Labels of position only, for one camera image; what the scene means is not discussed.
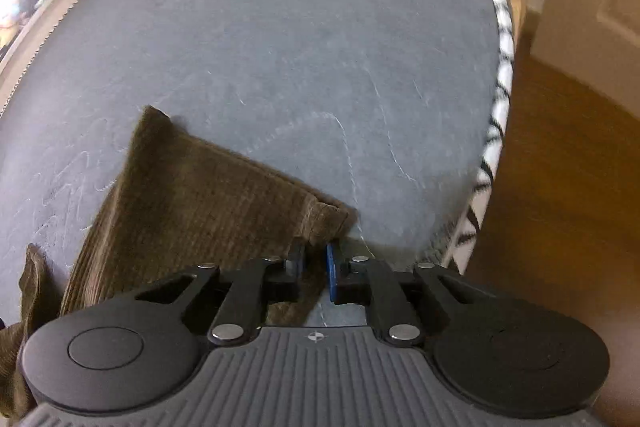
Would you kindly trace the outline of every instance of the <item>gray seat cushion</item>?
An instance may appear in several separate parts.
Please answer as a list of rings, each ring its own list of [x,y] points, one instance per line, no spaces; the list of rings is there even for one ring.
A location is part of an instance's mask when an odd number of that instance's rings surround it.
[[[423,259],[476,183],[498,46],[492,0],[80,0],[0,119],[0,316],[29,242],[66,282],[146,104],[354,206],[354,255]]]

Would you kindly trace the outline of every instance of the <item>wooden floor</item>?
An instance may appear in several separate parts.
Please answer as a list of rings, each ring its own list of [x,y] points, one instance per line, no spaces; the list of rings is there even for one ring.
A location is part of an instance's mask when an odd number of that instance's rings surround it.
[[[611,355],[597,413],[640,426],[640,121],[529,56],[466,274],[596,330]]]

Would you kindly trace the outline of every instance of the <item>gray ribbed plastic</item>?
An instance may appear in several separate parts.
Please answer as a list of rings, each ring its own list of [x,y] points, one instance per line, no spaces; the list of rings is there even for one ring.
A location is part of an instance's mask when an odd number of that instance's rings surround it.
[[[250,344],[214,350],[180,391],[146,409],[82,416],[44,404],[22,427],[604,427],[587,411],[504,418],[451,394],[416,349],[368,327],[262,328]]]

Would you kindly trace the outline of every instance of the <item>black and white piping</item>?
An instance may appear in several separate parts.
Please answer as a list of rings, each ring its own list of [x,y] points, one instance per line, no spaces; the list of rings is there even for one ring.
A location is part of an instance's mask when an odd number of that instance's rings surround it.
[[[499,31],[499,62],[497,67],[495,96],[492,105],[491,115],[489,117],[489,127],[486,134],[484,150],[482,151],[481,164],[478,169],[476,186],[471,195],[466,212],[460,218],[454,233],[452,234],[449,248],[442,259],[444,266],[447,266],[452,260],[455,262],[458,270],[464,272],[466,264],[476,245],[476,237],[482,227],[484,213],[489,202],[495,175],[502,151],[502,142],[506,131],[507,118],[509,115],[511,83],[513,79],[513,58],[514,58],[514,40],[513,40],[513,23],[511,21],[511,13],[508,0],[493,0],[497,25]],[[51,32],[58,26],[60,21],[69,12],[66,10],[64,15],[60,17]],[[29,64],[24,69],[20,78],[12,89],[9,98],[0,110],[0,118],[6,109],[9,100],[13,96],[18,84],[26,73],[29,65],[33,62],[35,55],[41,49],[47,37],[42,41],[37,51],[31,57]]]

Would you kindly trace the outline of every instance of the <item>door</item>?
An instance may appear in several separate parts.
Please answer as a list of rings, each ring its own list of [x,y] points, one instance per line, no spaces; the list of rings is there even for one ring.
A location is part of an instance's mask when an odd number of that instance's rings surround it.
[[[545,0],[532,55],[640,118],[640,0]]]

